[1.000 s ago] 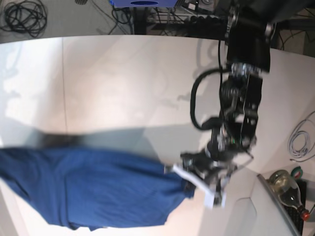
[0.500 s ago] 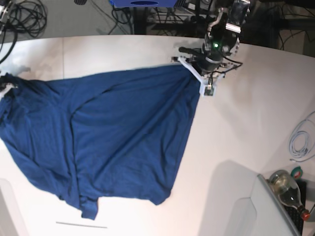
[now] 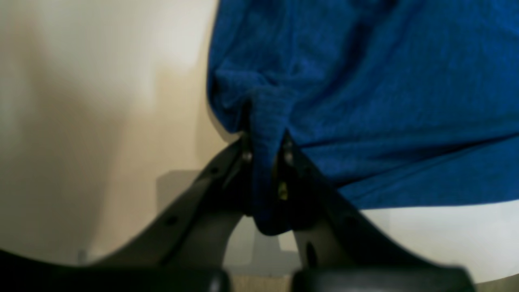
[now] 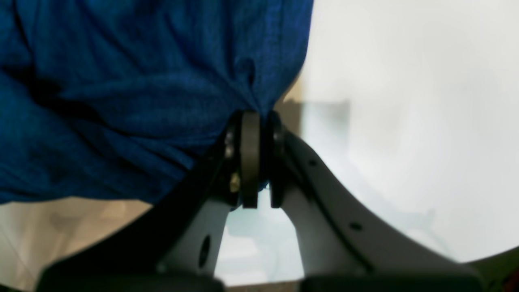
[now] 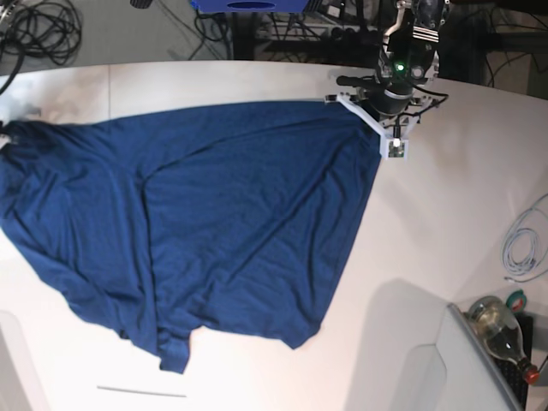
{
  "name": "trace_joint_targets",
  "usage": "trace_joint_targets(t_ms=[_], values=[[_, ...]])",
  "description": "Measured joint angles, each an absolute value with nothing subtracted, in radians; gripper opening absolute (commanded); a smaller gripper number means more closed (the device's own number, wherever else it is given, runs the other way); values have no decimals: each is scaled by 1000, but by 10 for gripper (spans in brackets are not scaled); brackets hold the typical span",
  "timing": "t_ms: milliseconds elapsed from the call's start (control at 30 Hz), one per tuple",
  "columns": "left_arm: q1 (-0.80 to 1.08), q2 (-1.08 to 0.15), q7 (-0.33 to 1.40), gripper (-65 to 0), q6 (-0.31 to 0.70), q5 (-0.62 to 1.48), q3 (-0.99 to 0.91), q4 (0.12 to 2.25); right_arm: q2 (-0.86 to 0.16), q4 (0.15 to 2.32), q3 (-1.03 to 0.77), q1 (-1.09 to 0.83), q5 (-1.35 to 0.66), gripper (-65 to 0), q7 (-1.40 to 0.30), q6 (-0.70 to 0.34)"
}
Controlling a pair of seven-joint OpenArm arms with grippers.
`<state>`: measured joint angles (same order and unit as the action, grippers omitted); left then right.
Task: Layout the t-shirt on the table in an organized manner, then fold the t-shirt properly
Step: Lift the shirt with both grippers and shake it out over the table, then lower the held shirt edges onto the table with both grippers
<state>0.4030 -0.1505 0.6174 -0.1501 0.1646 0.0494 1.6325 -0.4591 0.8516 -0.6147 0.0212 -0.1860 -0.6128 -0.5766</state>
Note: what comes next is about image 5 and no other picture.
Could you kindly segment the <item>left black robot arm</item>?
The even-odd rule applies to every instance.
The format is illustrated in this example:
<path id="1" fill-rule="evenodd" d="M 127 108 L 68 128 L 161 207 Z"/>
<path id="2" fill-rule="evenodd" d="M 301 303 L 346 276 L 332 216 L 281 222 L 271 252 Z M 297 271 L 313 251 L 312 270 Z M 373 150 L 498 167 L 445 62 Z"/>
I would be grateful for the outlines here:
<path id="1" fill-rule="evenodd" d="M 395 16 L 378 15 L 375 39 L 378 60 L 374 73 L 339 76 L 337 84 L 355 89 L 349 101 L 378 122 L 402 124 L 420 119 L 449 96 L 429 91 L 438 76 L 440 31 L 450 11 L 449 1 L 395 1 Z"/>

